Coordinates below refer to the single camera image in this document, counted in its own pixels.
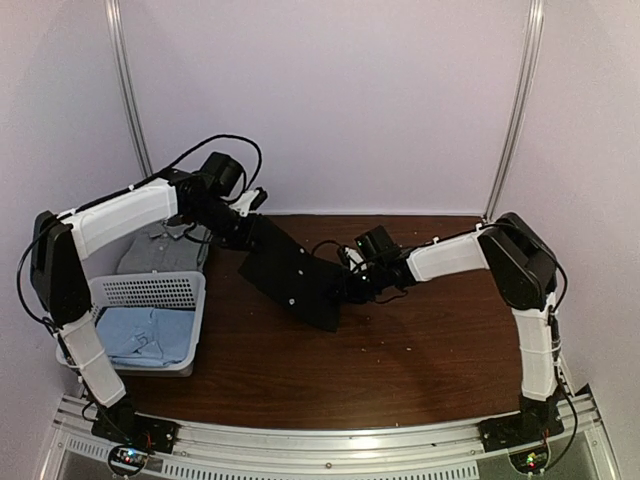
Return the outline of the grey cloth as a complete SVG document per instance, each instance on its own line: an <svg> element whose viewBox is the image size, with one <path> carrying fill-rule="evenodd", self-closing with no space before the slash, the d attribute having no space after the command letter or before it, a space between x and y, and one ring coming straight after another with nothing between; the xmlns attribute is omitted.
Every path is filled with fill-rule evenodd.
<svg viewBox="0 0 640 480"><path fill-rule="evenodd" d="M205 240L210 232L202 226L189 232L187 226L162 222L141 228L116 268L118 275L198 271L202 273L209 254Z"/></svg>

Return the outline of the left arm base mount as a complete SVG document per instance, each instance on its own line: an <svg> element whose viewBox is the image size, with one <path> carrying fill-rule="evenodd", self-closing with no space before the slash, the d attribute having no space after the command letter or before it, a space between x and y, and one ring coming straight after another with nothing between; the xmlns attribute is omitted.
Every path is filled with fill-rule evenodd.
<svg viewBox="0 0 640 480"><path fill-rule="evenodd" d="M174 421L140 415L132 410L99 412L91 433L137 449L171 454L179 425Z"/></svg>

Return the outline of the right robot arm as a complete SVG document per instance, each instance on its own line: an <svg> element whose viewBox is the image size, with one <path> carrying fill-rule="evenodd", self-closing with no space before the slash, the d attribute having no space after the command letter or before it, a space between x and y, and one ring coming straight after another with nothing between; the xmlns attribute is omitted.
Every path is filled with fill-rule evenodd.
<svg viewBox="0 0 640 480"><path fill-rule="evenodd" d="M390 287L486 270L513 314L522 363L520 410L512 430L530 442L555 419L559 396L561 338L557 311L568 277L556 255L516 213L492 223L413 247L396 244L382 226L359 236L342 254L338 287L345 303L376 301Z"/></svg>

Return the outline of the black long sleeve shirt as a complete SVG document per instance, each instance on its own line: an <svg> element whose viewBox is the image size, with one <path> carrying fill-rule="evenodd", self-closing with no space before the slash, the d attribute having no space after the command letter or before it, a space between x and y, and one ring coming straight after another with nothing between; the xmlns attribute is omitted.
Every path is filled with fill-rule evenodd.
<svg viewBox="0 0 640 480"><path fill-rule="evenodd" d="M311 255L265 216L255 218L250 240L239 274L297 320L337 331L344 267Z"/></svg>

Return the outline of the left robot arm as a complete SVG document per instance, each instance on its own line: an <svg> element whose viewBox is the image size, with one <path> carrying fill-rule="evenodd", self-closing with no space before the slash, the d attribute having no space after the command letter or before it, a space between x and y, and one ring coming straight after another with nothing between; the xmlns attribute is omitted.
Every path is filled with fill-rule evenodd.
<svg viewBox="0 0 640 480"><path fill-rule="evenodd" d="M268 194L246 185L237 199L229 199L244 174L231 157L213 153L192 173L167 167L81 207L59 214L45 210L34 220L33 239L19 263L30 267L31 286L45 311L37 321L71 356L99 419L123 444L137 442L144 424L98 337L82 263L112 242L174 217L204 226L233 248L249 249L255 212Z"/></svg>

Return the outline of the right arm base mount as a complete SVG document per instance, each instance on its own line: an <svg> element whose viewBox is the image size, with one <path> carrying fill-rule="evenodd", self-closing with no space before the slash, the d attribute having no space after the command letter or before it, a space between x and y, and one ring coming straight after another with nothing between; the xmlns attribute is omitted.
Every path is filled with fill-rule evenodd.
<svg viewBox="0 0 640 480"><path fill-rule="evenodd" d="M484 450L493 452L542 442L563 433L564 425L556 407L522 407L515 414L481 421L478 430Z"/></svg>

